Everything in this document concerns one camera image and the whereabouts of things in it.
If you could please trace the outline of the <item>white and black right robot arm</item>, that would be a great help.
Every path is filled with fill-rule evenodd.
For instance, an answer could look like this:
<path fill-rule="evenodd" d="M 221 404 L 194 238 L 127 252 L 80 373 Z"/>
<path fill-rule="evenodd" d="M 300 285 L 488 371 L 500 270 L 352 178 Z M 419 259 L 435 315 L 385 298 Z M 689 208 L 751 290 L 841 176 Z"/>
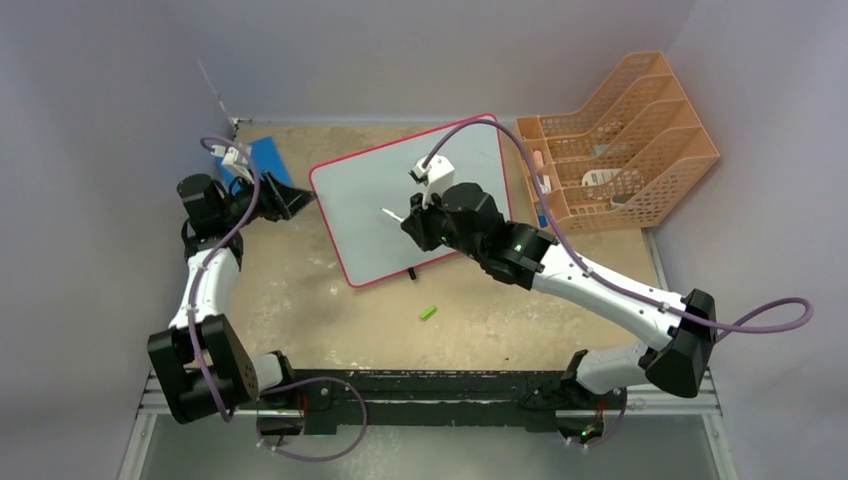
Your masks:
<path fill-rule="evenodd" d="M 637 342 L 573 356 L 561 381 L 564 399 L 584 407 L 601 394 L 651 384 L 681 398 L 698 395 L 716 333 L 714 299 L 640 283 L 589 260 L 575 260 L 554 235 L 508 221 L 476 183 L 427 199 L 415 193 L 400 224 L 423 251 L 444 246 L 476 261 L 494 280 L 552 295 L 624 328 Z"/>

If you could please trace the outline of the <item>white marker pen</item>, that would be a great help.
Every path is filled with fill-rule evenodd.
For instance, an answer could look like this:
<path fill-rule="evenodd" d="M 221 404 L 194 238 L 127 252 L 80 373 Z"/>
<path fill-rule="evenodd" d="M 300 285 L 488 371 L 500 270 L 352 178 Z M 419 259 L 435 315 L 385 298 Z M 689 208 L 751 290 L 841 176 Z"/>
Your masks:
<path fill-rule="evenodd" d="M 397 221 L 398 223 L 402 223 L 404 221 L 403 217 L 400 217 L 399 215 L 397 215 L 396 213 L 392 212 L 391 210 L 389 210 L 387 208 L 381 208 L 380 210 L 381 210 L 382 213 L 384 213 L 385 215 L 387 215 L 391 219 Z"/>

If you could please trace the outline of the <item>pink framed whiteboard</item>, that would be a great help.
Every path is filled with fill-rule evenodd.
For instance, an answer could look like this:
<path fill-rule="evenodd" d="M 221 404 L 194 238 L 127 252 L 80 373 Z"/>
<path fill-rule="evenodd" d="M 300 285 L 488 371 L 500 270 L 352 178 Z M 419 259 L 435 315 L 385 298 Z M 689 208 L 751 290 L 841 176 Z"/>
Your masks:
<path fill-rule="evenodd" d="M 506 218 L 512 216 L 499 132 L 487 125 L 490 113 L 471 117 L 471 125 L 438 149 L 456 169 L 456 182 L 475 182 L 491 194 Z M 440 247 L 423 252 L 400 224 L 381 212 L 400 217 L 409 212 L 410 197 L 425 190 L 409 171 L 453 129 L 446 124 L 364 149 L 314 166 L 312 190 L 327 226 L 342 272 L 354 287 L 383 280 L 451 255 Z"/>

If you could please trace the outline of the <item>green marker cap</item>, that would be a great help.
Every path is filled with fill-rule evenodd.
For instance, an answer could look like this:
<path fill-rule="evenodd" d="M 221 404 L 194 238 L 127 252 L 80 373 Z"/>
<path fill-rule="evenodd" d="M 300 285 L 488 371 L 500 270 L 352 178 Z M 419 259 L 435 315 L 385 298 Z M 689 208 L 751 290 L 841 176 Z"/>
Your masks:
<path fill-rule="evenodd" d="M 426 310 L 424 310 L 424 311 L 423 311 L 423 312 L 419 315 L 419 319 L 420 319 L 421 321 L 427 321 L 427 320 L 429 320 L 429 319 L 430 319 L 430 318 L 431 318 L 431 317 L 432 317 L 432 316 L 433 316 L 433 315 L 434 315 L 437 311 L 438 311 L 438 307 L 437 307 L 437 306 L 431 306 L 431 307 L 427 308 Z"/>

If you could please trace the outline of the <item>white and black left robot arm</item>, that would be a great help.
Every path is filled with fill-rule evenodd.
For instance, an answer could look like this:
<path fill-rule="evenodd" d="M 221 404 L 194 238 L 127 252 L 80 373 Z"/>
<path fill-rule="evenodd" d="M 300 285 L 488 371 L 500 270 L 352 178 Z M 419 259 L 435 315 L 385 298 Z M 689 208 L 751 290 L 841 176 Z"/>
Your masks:
<path fill-rule="evenodd" d="M 298 382 L 279 351 L 250 356 L 225 315 L 241 272 L 244 242 L 238 227 L 255 219 L 290 220 L 315 200 L 269 171 L 257 184 L 229 186 L 207 174 L 184 178 L 177 192 L 187 212 L 181 227 L 189 276 L 168 327 L 149 336 L 147 352 L 172 417 L 187 424 L 215 414 L 230 420 L 237 407 L 258 400 L 284 409 Z"/>

